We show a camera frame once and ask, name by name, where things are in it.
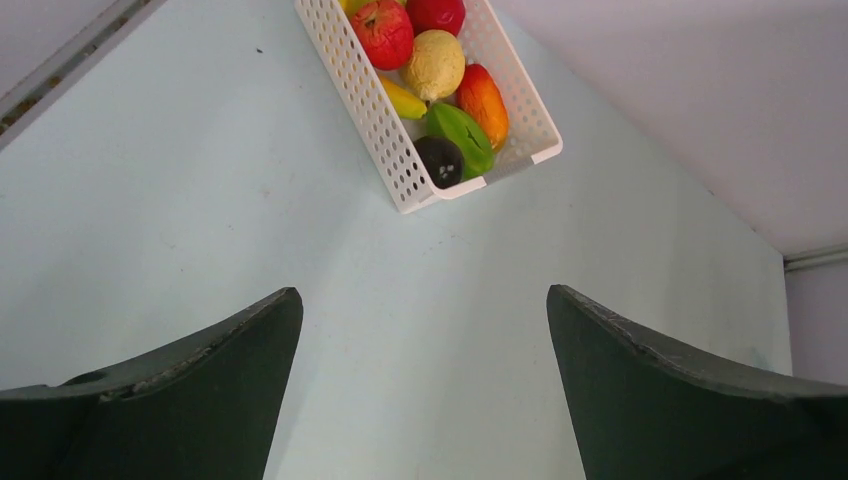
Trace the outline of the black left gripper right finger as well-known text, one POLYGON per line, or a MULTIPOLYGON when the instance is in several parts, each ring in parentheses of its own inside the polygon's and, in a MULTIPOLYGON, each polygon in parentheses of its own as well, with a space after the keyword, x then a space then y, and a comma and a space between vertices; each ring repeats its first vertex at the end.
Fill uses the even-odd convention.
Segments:
POLYGON ((751 367, 565 285, 549 330, 589 479, 843 479, 847 390, 751 367))

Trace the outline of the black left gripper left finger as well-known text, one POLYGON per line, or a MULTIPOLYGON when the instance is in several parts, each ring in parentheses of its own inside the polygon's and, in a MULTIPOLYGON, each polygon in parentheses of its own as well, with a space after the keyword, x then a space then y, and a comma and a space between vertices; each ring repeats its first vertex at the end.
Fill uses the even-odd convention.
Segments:
POLYGON ((260 479, 298 346, 284 288, 57 386, 1 394, 5 479, 260 479))

